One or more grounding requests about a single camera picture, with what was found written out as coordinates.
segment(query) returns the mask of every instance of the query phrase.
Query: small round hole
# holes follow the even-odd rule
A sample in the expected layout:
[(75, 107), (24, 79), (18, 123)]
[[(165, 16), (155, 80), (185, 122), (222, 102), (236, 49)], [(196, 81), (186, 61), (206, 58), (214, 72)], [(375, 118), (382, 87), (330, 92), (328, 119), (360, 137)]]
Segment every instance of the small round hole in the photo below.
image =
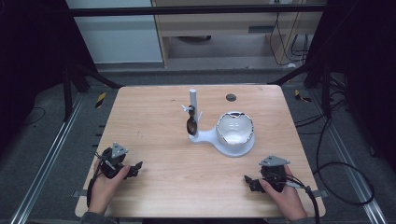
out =
[(233, 101), (236, 100), (236, 96), (235, 96), (234, 94), (232, 94), (232, 93), (227, 94), (227, 95), (225, 96), (225, 98), (226, 98), (228, 101), (230, 101), (230, 102), (233, 102)]

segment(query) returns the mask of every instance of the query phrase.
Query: wall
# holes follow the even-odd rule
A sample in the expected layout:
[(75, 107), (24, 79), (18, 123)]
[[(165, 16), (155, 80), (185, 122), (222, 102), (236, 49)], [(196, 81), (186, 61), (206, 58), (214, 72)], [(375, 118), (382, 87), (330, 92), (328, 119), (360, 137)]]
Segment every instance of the wall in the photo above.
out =
[[(149, 0), (66, 0), (70, 8), (151, 7)], [(162, 63), (153, 16), (75, 18), (96, 65)]]

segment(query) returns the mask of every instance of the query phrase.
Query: sleeve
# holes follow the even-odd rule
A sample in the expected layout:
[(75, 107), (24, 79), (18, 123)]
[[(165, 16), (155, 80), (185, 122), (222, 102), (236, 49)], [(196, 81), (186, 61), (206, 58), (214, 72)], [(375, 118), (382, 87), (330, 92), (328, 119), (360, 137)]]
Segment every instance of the sleeve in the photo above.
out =
[(312, 217), (305, 217), (292, 221), (291, 224), (315, 224), (315, 220)]
[(112, 220), (104, 217), (102, 215), (86, 212), (84, 216), (82, 216), (80, 224), (115, 224)]

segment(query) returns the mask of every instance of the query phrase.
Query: white bowl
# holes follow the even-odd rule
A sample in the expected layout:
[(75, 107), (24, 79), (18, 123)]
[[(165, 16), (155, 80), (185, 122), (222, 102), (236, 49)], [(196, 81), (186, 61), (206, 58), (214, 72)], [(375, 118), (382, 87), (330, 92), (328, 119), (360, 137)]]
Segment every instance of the white bowl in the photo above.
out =
[(253, 121), (242, 112), (227, 112), (220, 117), (216, 131), (222, 144), (242, 147), (253, 136)]

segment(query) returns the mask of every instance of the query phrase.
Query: person's arm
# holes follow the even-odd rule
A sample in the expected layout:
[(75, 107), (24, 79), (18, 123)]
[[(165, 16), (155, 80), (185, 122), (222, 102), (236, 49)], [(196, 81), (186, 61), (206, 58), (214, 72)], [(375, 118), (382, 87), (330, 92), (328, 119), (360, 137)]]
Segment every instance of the person's arm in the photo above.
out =
[[(285, 165), (285, 171), (287, 175), (292, 175), (289, 166)], [(306, 214), (303, 204), (301, 203), (301, 199), (298, 196), (297, 190), (295, 188), (286, 185), (282, 192), (277, 192), (267, 181), (263, 179), (259, 179), (259, 181), (265, 192), (275, 201), (279, 211), (285, 218), (290, 220), (291, 223), (315, 223), (315, 220), (311, 217), (308, 217)]]
[[(95, 163), (94, 170), (98, 166), (99, 161)], [(114, 194), (116, 193), (121, 181), (125, 176), (128, 175), (130, 165), (125, 165), (119, 171), (119, 173), (112, 179), (108, 179), (104, 175), (96, 177), (95, 183), (92, 187), (92, 196), (90, 207), (88, 212), (81, 218), (80, 223), (88, 224), (112, 224), (114, 223), (110, 219), (105, 217), (105, 211), (107, 210), (108, 204), (111, 202)]]

